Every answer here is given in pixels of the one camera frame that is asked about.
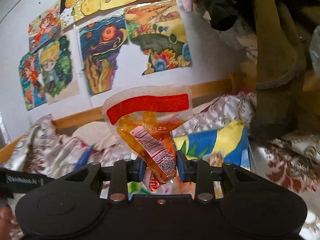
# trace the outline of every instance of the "red label strip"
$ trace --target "red label strip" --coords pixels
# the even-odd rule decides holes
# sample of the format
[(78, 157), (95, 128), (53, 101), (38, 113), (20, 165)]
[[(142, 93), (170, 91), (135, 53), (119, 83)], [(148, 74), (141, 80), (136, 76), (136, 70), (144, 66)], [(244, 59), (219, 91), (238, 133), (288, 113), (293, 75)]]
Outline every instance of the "red label strip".
[(107, 110), (107, 116), (112, 125), (121, 117), (138, 111), (158, 113), (180, 112), (189, 108), (188, 94), (155, 97), (141, 96), (126, 99)]

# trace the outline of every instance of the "cartoon girl drawing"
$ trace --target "cartoon girl drawing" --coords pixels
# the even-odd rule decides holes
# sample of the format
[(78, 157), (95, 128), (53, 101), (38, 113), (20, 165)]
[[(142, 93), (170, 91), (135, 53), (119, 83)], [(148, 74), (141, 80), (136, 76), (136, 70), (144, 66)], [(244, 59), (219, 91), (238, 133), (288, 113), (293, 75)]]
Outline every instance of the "cartoon girl drawing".
[(54, 43), (50, 44), (48, 47), (44, 48), (40, 55), (40, 64), (42, 66), (44, 90), (46, 92), (51, 92), (56, 88), (57, 82), (59, 81), (58, 75), (54, 69), (57, 60), (59, 59), (60, 44)]
[(54, 26), (57, 25), (57, 18), (54, 17), (52, 13), (47, 14), (41, 21), (39, 25), (39, 30), (37, 33), (34, 33), (32, 35), (29, 35), (29, 37), (34, 37), (34, 39), (31, 41), (31, 44), (33, 44), (34, 47), (38, 47), (43, 34), (47, 33), (48, 36), (51, 36), (51, 30)]
[(41, 84), (38, 81), (39, 73), (35, 70), (35, 57), (31, 55), (26, 61), (21, 70), (21, 75), (23, 76), (26, 82), (31, 82), (30, 90), (25, 92), (25, 98), (32, 105), (32, 108), (35, 107), (35, 97), (44, 101), (45, 95)]

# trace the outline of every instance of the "human hand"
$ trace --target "human hand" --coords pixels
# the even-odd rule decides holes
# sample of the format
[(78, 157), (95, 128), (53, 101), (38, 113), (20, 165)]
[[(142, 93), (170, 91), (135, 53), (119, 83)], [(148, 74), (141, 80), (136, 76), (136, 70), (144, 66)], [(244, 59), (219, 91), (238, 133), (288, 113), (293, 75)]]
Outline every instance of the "human hand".
[(0, 210), (0, 240), (11, 239), (9, 233), (13, 224), (11, 223), (12, 211), (10, 207), (4, 207)]

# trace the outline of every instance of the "swirling night sky painting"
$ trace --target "swirling night sky painting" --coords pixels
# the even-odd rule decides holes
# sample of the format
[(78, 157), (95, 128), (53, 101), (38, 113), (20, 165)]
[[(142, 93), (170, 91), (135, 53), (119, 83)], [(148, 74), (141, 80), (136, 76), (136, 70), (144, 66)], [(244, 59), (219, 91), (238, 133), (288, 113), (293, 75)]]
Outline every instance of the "swirling night sky painting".
[(128, 36), (124, 15), (88, 24), (79, 34), (89, 93), (112, 89), (116, 58)]

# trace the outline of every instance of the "pineapple drawing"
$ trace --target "pineapple drawing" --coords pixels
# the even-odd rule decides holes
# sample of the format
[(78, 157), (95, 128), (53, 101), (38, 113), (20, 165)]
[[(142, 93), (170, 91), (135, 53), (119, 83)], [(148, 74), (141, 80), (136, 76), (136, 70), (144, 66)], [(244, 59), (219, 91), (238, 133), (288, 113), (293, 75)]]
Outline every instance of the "pineapple drawing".
[(71, 8), (73, 7), (78, 0), (66, 0), (66, 2), (64, 3), (66, 8)]

